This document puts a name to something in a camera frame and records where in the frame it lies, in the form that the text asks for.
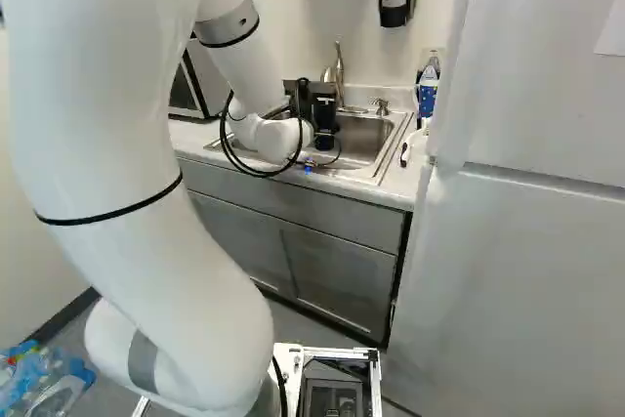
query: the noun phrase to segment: gray band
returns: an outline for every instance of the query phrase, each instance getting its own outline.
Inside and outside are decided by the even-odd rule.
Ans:
[[[154,380],[158,348],[139,329],[135,332],[128,351],[128,374],[135,386],[158,394]]]
[[[216,19],[195,24],[197,39],[209,48],[224,48],[242,41],[258,27],[258,12],[252,0],[243,0],[236,8]]]

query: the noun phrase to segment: refrigerator door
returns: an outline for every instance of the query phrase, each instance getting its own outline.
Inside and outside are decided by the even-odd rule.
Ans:
[[[428,417],[625,415],[622,189],[498,171],[435,170],[385,393]]]
[[[457,0],[429,152],[625,187],[619,0]]]

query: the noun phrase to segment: stainless steel sink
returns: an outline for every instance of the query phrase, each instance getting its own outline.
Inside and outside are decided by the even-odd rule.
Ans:
[[[337,123],[340,131],[336,138],[340,145],[335,143],[334,149],[320,151],[310,145],[302,150],[300,161],[311,158],[316,163],[324,164],[332,161],[341,148],[339,158],[327,165],[313,168],[314,173],[332,176],[351,181],[360,181],[371,185],[379,185],[393,156],[398,138],[411,117],[412,113],[390,111],[387,116],[378,116],[375,109],[368,112],[351,113],[337,112]],[[288,110],[267,116],[267,119],[279,120],[290,117]],[[230,145],[237,156],[262,161],[255,150],[250,150],[233,135],[229,134]],[[219,140],[205,147],[208,150],[222,151]]]

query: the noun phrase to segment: cable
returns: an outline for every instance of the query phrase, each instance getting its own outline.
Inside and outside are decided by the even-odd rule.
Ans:
[[[302,145],[304,143],[304,128],[302,126],[302,114],[300,112],[300,99],[299,99],[299,93],[297,91],[297,88],[296,88],[295,93],[296,93],[295,107],[297,109],[297,119],[298,119],[298,124],[300,128],[300,138],[298,140],[295,153],[293,154],[291,158],[288,159],[286,165],[284,165],[282,168],[278,170],[273,170],[273,171],[263,171],[263,170],[259,170],[256,168],[252,168],[251,166],[248,166],[247,164],[243,163],[239,159],[239,157],[236,156],[236,154],[234,153],[234,150],[232,149],[230,145],[228,136],[226,134],[226,117],[229,116],[229,106],[232,101],[232,97],[234,96],[234,92],[230,90],[228,98],[226,99],[226,105],[224,106],[224,110],[222,111],[222,115],[220,117],[219,139],[220,139],[220,143],[222,144],[222,149],[224,151],[224,154],[226,155],[227,159],[229,160],[229,162],[232,164],[234,168],[236,168],[241,173],[251,176],[253,178],[270,178],[272,176],[276,176],[276,175],[279,175],[280,173],[285,172],[286,170],[288,170],[294,164],[297,163],[297,159],[300,156],[300,153],[302,151]]]
[[[319,166],[329,166],[332,163],[336,163],[336,161],[339,159],[339,157],[341,156],[341,152],[343,151],[343,146],[341,145],[341,139],[339,139],[336,136],[334,137],[334,142],[337,142],[339,144],[339,151],[337,152],[336,156],[334,158],[332,158],[330,161],[326,161],[325,163],[317,163],[316,167],[318,168]]]
[[[230,102],[232,101],[232,98],[234,98],[234,90],[232,88],[230,88],[230,91],[228,93],[228,97],[226,98],[226,104],[230,104]],[[230,112],[228,111],[228,117],[230,118],[230,120],[232,121],[242,121],[243,119],[245,119],[247,117],[247,115],[241,117],[240,119],[235,119],[232,117],[232,115],[230,114]]]
[[[288,405],[286,404],[286,388],[284,388],[284,377],[280,370],[280,365],[277,364],[275,356],[271,358],[273,362],[273,370],[275,371],[275,378],[277,379],[277,387],[280,390],[280,417],[288,417]]]

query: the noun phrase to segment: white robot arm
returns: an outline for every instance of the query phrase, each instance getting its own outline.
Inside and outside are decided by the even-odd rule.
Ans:
[[[93,361],[182,414],[245,415],[267,382],[271,313],[196,218],[167,104],[195,26],[234,90],[232,115],[249,115],[233,131],[271,161],[292,154],[297,121],[259,117],[283,90],[252,1],[2,5],[14,165],[38,218],[105,298],[86,328]],[[276,135],[291,137],[276,147]]]

